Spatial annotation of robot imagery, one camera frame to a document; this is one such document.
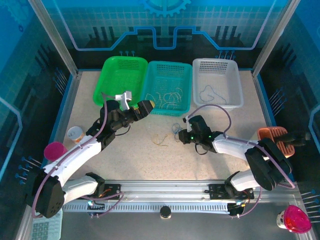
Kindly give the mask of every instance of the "glass panel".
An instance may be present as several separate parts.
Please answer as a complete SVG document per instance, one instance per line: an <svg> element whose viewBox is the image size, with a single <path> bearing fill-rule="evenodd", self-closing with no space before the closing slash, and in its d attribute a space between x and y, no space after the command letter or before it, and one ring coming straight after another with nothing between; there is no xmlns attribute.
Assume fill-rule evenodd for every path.
<svg viewBox="0 0 320 240"><path fill-rule="evenodd" d="M276 125L289 132L312 133L305 146L295 147L290 161L300 191L316 189L317 194L320 188L320 148L317 148L320 112L316 108L320 103L319 10L319 1L301 0L260 73Z"/></svg>
<svg viewBox="0 0 320 240"><path fill-rule="evenodd" d="M114 55L184 63L226 58L252 68L287 1L43 2L79 68L101 68Z"/></svg>
<svg viewBox="0 0 320 240"><path fill-rule="evenodd" d="M70 74L26 0L0 1L0 48L0 239L14 239L30 169L22 158L43 161Z"/></svg>

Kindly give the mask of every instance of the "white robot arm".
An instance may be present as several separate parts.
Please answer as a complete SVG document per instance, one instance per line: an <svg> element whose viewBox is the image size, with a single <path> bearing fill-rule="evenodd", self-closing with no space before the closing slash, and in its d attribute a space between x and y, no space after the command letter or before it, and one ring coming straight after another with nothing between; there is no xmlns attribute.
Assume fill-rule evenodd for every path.
<svg viewBox="0 0 320 240"><path fill-rule="evenodd" d="M263 147L286 174L292 171L289 161L269 138L249 141L230 137L220 131L212 132L200 115L187 116L184 121L186 129L178 133L183 144L194 143L197 152L197 146L202 146L206 152L228 154L248 162L249 170L236 172L225 181L225 190L230 196L239 195L242 191L255 187L271 191L284 179L259 147Z"/></svg>
<svg viewBox="0 0 320 240"><path fill-rule="evenodd" d="M93 136L103 126L104 107L100 110L100 118L93 123L86 132L86 136L75 147L43 169L33 168L28 173L24 190L25 202L29 206L33 205L36 192L49 173L50 176L44 181L35 206L35 210L46 218L54 216L64 204L74 199L87 195L94 198L100 197L105 187L105 180L100 176L90 172L80 179L69 180L69 178L89 159L103 151L115 139L118 129L126 128L129 124L145 118L155 106L152 101L143 100L137 103L137 108L129 107L127 100L130 100L131 94L125 92L123 95L125 101L115 97L116 100L121 101L123 110L120 110L116 100L106 102L108 111L106 124L95 139Z"/></svg>

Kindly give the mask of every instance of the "gear graphic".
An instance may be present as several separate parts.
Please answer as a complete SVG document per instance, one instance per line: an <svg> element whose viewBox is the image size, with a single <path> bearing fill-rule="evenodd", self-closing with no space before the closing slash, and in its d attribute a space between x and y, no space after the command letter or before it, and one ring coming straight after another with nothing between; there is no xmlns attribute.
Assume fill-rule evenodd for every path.
<svg viewBox="0 0 320 240"><path fill-rule="evenodd" d="M29 8L27 0L0 0L0 7L7 7L11 16L19 25L28 19Z"/></svg>
<svg viewBox="0 0 320 240"><path fill-rule="evenodd" d="M140 0L140 3L144 5L145 10L149 10L150 14L155 14L157 17L162 15L165 18L180 14L180 10L185 10L191 0Z"/></svg>

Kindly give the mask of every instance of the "pink plastic cup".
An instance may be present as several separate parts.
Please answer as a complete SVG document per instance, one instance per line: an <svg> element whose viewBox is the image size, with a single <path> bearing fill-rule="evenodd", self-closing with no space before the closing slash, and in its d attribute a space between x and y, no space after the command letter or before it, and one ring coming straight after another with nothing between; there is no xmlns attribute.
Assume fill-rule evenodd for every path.
<svg viewBox="0 0 320 240"><path fill-rule="evenodd" d="M66 152L68 152L68 149L61 142L54 141L45 147L43 155L49 161L54 162Z"/></svg>

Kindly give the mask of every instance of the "plastic basket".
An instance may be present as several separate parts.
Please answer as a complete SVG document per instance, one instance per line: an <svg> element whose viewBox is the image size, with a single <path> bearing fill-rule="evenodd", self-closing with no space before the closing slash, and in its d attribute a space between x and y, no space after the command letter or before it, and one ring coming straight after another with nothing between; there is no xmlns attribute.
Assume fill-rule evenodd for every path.
<svg viewBox="0 0 320 240"><path fill-rule="evenodd" d="M227 111L241 108L244 97L238 65L233 60L193 60L193 101L196 105L217 104Z"/></svg>
<svg viewBox="0 0 320 240"><path fill-rule="evenodd" d="M114 96L124 91L132 92L132 101L129 106L135 106L140 98L148 62L141 57L113 56L103 65L98 83L96 84L93 101L98 106L104 103L101 92Z"/></svg>
<svg viewBox="0 0 320 240"><path fill-rule="evenodd" d="M152 114L181 116L190 108L192 66L190 64L151 61L145 77L142 100L155 103Z"/></svg>

